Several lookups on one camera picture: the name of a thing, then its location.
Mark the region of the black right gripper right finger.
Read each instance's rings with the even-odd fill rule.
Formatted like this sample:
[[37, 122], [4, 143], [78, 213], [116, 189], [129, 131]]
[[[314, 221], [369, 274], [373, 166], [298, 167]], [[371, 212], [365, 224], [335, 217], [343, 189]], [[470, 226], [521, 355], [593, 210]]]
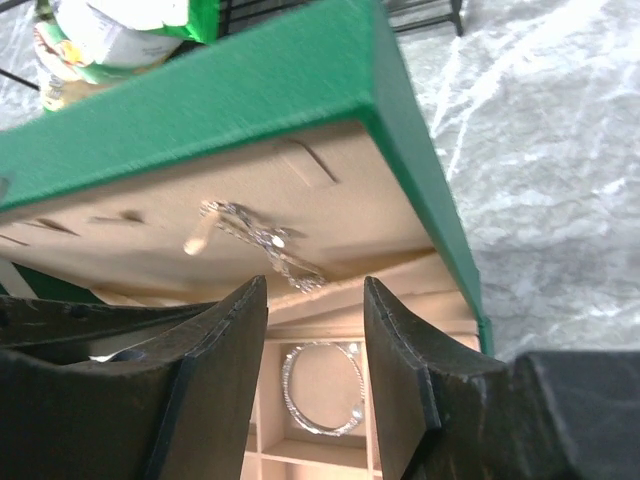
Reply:
[[364, 283], [387, 479], [635, 479], [639, 355], [540, 350], [504, 363]]

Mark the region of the silver chain jewelry pile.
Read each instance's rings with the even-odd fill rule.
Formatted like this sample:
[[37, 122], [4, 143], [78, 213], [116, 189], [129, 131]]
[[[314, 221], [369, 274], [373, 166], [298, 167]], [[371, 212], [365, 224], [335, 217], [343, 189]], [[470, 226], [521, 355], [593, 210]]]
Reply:
[[183, 250], [197, 255], [207, 245], [212, 228], [231, 235], [264, 252], [273, 270], [287, 279], [290, 286], [309, 293], [327, 284], [320, 270], [287, 250], [289, 232], [267, 226], [246, 207], [232, 202], [202, 201], [200, 223], [185, 242]]

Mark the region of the green jewelry box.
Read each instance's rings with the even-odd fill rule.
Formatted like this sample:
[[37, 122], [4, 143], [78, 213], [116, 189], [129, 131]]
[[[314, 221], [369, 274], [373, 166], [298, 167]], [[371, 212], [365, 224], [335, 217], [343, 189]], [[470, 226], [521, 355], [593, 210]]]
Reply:
[[[479, 273], [396, 36], [377, 1], [318, 1], [1, 135], [3, 296], [134, 307], [218, 302], [267, 283], [268, 320], [237, 479], [387, 479], [364, 283], [411, 312], [482, 325]], [[290, 286], [202, 201], [289, 232], [327, 284]], [[365, 435], [293, 426], [284, 349], [362, 344]]]

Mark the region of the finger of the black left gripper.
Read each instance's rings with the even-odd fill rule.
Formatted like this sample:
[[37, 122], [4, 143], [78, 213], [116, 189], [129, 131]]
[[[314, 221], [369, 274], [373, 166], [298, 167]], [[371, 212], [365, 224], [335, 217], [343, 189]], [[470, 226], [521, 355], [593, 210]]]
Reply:
[[134, 307], [3, 296], [1, 346], [66, 344], [172, 326], [214, 305]]

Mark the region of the silver pearl bangle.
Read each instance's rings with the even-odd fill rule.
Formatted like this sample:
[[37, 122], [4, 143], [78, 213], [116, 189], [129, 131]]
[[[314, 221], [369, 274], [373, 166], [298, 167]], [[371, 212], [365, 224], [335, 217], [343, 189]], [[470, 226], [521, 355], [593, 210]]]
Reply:
[[316, 437], [362, 441], [365, 375], [358, 341], [313, 341], [284, 349], [280, 382], [293, 426]]

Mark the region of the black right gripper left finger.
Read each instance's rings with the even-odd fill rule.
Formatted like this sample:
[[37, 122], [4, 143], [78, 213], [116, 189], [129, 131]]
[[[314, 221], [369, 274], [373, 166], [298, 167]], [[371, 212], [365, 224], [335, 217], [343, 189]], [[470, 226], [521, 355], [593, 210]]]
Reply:
[[266, 334], [257, 276], [172, 326], [1, 346], [5, 479], [237, 479]]

